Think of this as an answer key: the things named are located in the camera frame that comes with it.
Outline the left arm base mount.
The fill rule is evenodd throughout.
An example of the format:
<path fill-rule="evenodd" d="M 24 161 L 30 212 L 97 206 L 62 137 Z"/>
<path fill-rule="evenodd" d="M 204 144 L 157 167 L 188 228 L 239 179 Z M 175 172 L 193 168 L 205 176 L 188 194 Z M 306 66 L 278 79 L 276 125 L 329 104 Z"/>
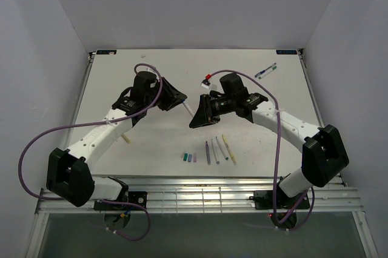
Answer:
<path fill-rule="evenodd" d="M 123 196 L 115 200 L 115 202 L 119 202 L 119 204 L 95 201 L 93 209 L 95 211 L 140 211 L 141 209 L 139 206 L 147 208 L 147 196 L 148 192 L 146 191 L 128 191 Z"/>

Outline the yellow highlighter pen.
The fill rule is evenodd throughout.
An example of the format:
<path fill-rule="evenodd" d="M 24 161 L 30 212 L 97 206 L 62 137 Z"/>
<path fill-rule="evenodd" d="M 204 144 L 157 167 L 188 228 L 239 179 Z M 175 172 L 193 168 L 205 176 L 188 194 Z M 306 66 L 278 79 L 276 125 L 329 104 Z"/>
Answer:
<path fill-rule="evenodd" d="M 236 159 L 235 159 L 235 156 L 234 156 L 234 154 L 233 154 L 233 152 L 232 152 L 232 150 L 231 150 L 231 148 L 230 148 L 230 146 L 229 146 L 229 143 L 228 143 L 228 141 L 227 141 L 227 138 L 225 137 L 224 134 L 222 134 L 221 136 L 222 136 L 222 140 L 223 140 L 223 142 L 224 142 L 224 145 L 225 145 L 225 147 L 226 147 L 226 149 L 227 149 L 227 152 L 228 152 L 228 154 L 229 154 L 229 156 L 230 156 L 230 158 L 231 158 L 233 164 L 236 165 L 236 164 L 237 164 L 237 163 L 236 163 Z"/>

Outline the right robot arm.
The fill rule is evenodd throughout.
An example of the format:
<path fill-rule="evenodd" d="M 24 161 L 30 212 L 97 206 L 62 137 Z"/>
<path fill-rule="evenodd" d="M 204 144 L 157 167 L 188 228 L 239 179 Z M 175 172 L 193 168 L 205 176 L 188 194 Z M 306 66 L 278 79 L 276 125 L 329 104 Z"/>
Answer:
<path fill-rule="evenodd" d="M 320 127 L 304 122 L 279 109 L 269 92 L 249 93 L 243 74 L 226 70 L 220 78 L 223 91 L 210 91 L 199 97 L 199 106 L 190 128 L 215 125 L 221 116 L 235 113 L 238 117 L 276 133 L 277 143 L 286 140 L 301 153 L 301 166 L 282 179 L 275 178 L 272 202 L 289 207 L 296 196 L 310 187 L 322 188 L 349 164 L 349 157 L 333 125 Z"/>

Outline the green capped marker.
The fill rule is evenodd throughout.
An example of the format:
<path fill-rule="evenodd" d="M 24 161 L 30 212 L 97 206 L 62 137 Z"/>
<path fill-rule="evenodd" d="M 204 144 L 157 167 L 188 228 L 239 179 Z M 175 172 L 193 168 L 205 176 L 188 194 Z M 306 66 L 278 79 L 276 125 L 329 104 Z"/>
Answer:
<path fill-rule="evenodd" d="M 277 63 L 273 63 L 272 64 L 272 68 L 270 70 L 267 70 L 264 74 L 262 74 L 261 76 L 258 77 L 258 79 L 262 79 L 264 78 L 265 76 L 267 76 L 269 73 L 271 73 L 272 71 L 276 70 L 277 69 Z"/>

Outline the teal white marker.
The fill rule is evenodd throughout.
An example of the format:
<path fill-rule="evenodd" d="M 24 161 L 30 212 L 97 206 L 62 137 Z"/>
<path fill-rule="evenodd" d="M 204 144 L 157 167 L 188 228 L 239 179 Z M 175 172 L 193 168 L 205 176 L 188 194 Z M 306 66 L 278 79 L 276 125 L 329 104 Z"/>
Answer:
<path fill-rule="evenodd" d="M 229 157 L 228 157 L 228 155 L 226 154 L 225 150 L 223 149 L 223 147 L 222 147 L 222 145 L 221 145 L 221 141 L 219 140 L 218 137 L 216 137 L 216 143 L 218 144 L 218 147 L 219 147 L 219 149 L 220 149 L 220 151 L 221 151 L 221 154 L 222 154 L 223 158 L 224 158 L 225 160 L 229 160 Z"/>

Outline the lavender capped white marker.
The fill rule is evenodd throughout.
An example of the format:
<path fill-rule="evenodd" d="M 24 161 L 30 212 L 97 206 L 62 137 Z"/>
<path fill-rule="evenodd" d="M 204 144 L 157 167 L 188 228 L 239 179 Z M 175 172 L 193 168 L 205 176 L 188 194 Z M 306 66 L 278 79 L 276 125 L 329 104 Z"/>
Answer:
<path fill-rule="evenodd" d="M 218 152 L 217 152 L 217 149 L 216 149 L 216 146 L 215 146 L 213 139 L 211 139 L 211 145 L 212 145 L 212 151 L 213 151 L 213 155 L 215 158 L 215 162 L 216 162 L 216 164 L 219 164 Z"/>

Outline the purple marker pen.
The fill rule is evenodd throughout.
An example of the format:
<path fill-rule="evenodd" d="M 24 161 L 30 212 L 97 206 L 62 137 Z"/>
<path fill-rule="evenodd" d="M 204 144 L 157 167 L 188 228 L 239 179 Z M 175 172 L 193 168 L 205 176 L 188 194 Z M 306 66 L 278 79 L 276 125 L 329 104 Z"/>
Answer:
<path fill-rule="evenodd" d="M 211 157 L 210 157 L 210 149 L 209 149 L 209 143 L 208 141 L 205 142 L 205 148 L 206 148 L 206 159 L 207 159 L 207 164 L 211 164 Z"/>

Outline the blue corner label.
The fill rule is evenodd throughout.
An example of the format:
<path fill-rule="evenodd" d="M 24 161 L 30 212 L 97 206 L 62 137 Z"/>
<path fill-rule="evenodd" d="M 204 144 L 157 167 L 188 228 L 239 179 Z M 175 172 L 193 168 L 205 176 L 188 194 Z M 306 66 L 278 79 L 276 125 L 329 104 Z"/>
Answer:
<path fill-rule="evenodd" d="M 278 55 L 297 55 L 298 52 L 296 50 L 276 50 Z"/>
<path fill-rule="evenodd" d="M 97 55 L 115 55 L 117 50 L 97 50 Z"/>

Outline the right blue corner label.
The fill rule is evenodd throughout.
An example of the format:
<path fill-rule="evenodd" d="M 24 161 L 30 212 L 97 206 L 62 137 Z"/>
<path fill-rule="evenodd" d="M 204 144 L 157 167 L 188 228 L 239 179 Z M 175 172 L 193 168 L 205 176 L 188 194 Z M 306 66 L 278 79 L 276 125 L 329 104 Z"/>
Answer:
<path fill-rule="evenodd" d="M 276 50 L 278 55 L 297 55 L 298 52 L 296 50 Z"/>

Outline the left blue corner label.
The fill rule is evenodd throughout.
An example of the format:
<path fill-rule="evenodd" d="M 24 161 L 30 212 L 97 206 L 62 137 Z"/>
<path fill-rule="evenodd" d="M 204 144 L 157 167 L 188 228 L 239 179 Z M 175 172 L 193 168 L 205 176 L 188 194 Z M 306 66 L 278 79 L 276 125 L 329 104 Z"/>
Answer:
<path fill-rule="evenodd" d="M 117 50 L 97 50 L 97 55 L 115 55 Z"/>

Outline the aluminium frame rail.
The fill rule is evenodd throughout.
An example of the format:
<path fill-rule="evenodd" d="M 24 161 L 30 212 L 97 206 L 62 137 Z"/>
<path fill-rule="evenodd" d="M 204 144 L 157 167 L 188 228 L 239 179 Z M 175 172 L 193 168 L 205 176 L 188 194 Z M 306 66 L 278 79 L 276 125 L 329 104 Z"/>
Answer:
<path fill-rule="evenodd" d="M 130 191 L 147 193 L 151 214 L 254 213 L 254 191 L 267 191 L 273 185 L 271 179 L 254 178 L 128 178 L 124 182 Z M 342 184 L 340 177 L 309 192 L 308 197 L 316 213 L 364 209 L 357 189 Z"/>

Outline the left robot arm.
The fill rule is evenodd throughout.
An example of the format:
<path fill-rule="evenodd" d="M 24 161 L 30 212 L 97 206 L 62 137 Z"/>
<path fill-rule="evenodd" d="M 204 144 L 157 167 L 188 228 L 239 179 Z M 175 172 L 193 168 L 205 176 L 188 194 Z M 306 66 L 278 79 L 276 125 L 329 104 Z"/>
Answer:
<path fill-rule="evenodd" d="M 112 177 L 93 177 L 92 168 L 120 136 L 146 116 L 149 108 L 169 111 L 186 99 L 165 78 L 140 71 L 133 85 L 113 103 L 102 124 L 65 150 L 56 148 L 50 153 L 47 189 L 76 207 L 89 200 L 105 199 L 115 209 L 124 208 L 129 201 L 127 184 Z"/>

